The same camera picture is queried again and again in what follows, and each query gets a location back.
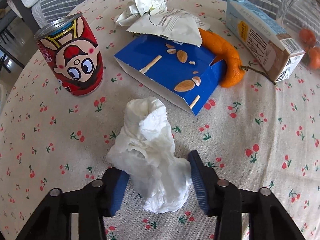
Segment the white tissue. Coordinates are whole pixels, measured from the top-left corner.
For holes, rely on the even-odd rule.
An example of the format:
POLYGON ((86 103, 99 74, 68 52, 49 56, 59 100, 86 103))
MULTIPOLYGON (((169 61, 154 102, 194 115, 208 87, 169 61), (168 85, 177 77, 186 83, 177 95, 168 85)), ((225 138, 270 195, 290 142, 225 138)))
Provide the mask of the white tissue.
POLYGON ((148 97, 127 103, 124 126, 106 159, 130 175, 144 210, 176 212, 187 201, 190 163, 175 156, 171 125, 161 100, 148 97))

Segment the orange peel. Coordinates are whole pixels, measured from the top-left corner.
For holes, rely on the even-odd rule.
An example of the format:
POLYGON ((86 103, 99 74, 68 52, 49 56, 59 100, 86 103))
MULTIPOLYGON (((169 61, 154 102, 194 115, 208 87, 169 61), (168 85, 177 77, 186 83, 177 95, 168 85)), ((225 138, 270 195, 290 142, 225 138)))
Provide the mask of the orange peel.
POLYGON ((238 84, 245 75, 238 51, 224 38, 207 30, 199 29, 202 45, 215 54, 214 63, 224 60, 227 66, 220 86, 229 88, 238 84))

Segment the milk carton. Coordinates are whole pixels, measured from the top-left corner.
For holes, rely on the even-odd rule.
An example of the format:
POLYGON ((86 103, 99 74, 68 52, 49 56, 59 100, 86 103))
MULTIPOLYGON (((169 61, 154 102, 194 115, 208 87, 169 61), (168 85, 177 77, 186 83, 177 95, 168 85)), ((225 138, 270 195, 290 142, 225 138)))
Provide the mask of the milk carton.
POLYGON ((305 54, 283 27, 248 0, 227 0, 226 27, 275 83, 289 79, 305 54))

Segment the white snack bag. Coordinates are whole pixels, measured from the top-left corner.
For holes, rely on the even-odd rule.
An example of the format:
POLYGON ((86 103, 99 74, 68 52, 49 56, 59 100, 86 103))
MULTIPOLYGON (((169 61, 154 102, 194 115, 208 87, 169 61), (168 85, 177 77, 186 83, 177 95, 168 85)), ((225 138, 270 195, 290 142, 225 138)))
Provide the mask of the white snack bag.
POLYGON ((178 43, 200 47, 200 29, 208 30, 210 25, 197 16, 182 10, 170 9, 154 15, 146 14, 128 28, 128 32, 155 35, 178 43))

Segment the cherry print tablecloth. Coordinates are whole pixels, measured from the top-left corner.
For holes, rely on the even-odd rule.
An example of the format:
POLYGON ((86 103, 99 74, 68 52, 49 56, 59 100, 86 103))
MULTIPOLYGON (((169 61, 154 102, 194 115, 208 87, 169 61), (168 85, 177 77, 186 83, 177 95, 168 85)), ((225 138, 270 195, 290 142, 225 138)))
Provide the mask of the cherry print tablecloth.
MULTIPOLYGON (((130 0, 86 0, 74 8, 93 30, 104 62, 91 94, 67 92, 41 53, 30 59, 1 113, 1 233, 15 239, 47 192, 80 189, 109 167, 106 154, 132 99, 153 92, 121 70, 114 54, 134 35, 114 25, 130 0)), ((205 165, 241 189, 268 187, 306 239, 319 239, 319 75, 298 66, 273 85, 225 27, 220 0, 168 0, 198 16, 251 67, 231 88, 218 87, 197 116, 165 106, 178 157, 196 150, 205 165)))

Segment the blue flattened cardboard box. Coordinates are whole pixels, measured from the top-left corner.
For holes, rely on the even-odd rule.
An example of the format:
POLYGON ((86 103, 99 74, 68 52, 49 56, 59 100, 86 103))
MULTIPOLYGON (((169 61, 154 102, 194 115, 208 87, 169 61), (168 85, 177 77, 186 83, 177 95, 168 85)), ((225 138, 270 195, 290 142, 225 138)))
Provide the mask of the blue flattened cardboard box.
POLYGON ((118 51, 121 68, 153 92, 196 116, 226 72, 204 47, 142 35, 118 51))

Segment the red cartoon drink can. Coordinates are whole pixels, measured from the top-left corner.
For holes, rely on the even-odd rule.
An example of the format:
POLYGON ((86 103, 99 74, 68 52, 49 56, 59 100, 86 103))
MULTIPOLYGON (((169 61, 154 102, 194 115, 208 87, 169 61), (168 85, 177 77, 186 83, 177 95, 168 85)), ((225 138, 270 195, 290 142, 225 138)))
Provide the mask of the red cartoon drink can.
POLYGON ((87 95, 102 82, 102 55, 81 12, 48 23, 34 39, 59 83, 72 95, 87 95))

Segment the small orange in bag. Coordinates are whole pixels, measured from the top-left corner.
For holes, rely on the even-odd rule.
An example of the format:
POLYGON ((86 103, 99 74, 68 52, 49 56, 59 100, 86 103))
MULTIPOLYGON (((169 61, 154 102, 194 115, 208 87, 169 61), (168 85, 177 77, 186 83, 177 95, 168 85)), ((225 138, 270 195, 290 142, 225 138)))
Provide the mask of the small orange in bag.
POLYGON ((299 38, 302 44, 313 47, 316 44, 316 37, 310 29, 301 29, 299 32, 299 38))

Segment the clear plastic bag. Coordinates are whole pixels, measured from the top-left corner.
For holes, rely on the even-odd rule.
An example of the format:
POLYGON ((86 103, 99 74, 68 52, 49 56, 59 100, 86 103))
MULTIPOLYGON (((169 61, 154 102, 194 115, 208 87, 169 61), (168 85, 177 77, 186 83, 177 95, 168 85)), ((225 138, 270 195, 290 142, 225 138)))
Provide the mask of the clear plastic bag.
POLYGON ((278 7, 276 21, 298 42, 304 49, 302 65, 313 72, 319 73, 318 69, 310 69, 309 49, 319 47, 319 0, 283 0, 278 7), (310 29, 316 37, 313 47, 302 44, 299 38, 301 29, 310 29))

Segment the crumpled white paper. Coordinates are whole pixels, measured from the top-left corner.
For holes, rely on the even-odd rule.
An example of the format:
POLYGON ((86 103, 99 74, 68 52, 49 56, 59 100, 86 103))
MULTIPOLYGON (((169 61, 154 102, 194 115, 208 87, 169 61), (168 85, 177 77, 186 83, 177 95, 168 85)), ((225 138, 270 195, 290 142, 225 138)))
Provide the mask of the crumpled white paper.
POLYGON ((167 11, 167 0, 132 0, 128 7, 114 19, 114 23, 121 27, 130 26, 145 14, 154 15, 167 11))

